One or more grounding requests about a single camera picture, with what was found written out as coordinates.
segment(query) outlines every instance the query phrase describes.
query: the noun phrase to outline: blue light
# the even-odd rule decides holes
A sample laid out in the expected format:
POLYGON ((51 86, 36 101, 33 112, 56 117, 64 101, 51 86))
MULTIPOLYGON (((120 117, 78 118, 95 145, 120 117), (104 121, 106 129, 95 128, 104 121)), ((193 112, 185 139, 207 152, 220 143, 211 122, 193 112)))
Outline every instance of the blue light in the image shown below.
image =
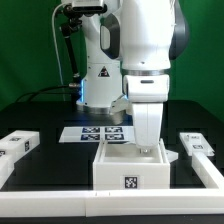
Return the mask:
POLYGON ((80 98, 81 102, 84 102, 84 80, 82 79, 81 81, 81 98, 80 98))

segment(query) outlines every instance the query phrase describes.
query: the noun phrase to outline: white border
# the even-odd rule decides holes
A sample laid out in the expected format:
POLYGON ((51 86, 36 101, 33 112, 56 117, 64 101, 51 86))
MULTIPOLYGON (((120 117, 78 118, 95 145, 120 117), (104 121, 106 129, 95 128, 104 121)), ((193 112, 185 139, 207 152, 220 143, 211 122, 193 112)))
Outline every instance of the white border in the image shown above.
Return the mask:
POLYGON ((203 153, 195 153, 193 161, 199 177, 213 179, 215 188, 1 192, 0 217, 224 213, 223 176, 203 153))

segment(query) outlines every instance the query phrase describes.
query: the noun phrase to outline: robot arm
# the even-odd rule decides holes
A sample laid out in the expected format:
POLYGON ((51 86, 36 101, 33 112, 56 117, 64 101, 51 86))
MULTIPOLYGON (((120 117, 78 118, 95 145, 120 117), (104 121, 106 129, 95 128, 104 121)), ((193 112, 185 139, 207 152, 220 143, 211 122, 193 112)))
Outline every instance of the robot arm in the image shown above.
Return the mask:
POLYGON ((122 61, 123 92, 131 105, 136 146, 143 152, 159 145, 163 102, 169 91, 169 76, 164 71, 170 68, 170 49, 178 48, 178 42, 172 41, 177 35, 177 6, 177 0, 175 5, 173 0, 123 0, 101 28, 103 51, 122 61))

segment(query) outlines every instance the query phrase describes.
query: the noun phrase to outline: printed marker sheet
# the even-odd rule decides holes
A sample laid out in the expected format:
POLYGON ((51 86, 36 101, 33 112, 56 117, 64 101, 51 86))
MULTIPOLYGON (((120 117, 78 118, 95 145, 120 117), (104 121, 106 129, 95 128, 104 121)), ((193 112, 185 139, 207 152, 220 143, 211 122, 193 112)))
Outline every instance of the printed marker sheet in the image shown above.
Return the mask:
POLYGON ((133 126, 65 127, 60 143, 66 142, 134 142, 133 126))

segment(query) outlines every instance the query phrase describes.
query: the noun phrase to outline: black table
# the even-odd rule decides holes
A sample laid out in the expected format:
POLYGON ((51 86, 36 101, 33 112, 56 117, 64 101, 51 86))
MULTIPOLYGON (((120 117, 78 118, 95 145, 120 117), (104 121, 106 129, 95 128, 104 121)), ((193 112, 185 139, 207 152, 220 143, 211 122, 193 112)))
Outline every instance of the black table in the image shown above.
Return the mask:
MULTIPOLYGON (((69 102, 15 103, 0 112, 0 137, 15 130, 40 132, 40 145, 15 164, 1 191, 92 190, 92 162, 98 143, 58 140, 65 126, 110 126, 109 116, 76 111, 69 102)), ((132 125, 126 116, 122 125, 132 125)), ((171 188, 203 188, 179 139, 180 132, 200 132, 215 150, 211 160, 224 172, 224 124, 192 101, 164 104, 161 137, 166 148, 179 153, 171 165, 171 188)), ((0 223, 223 223, 224 215, 125 217, 0 218, 0 223)))

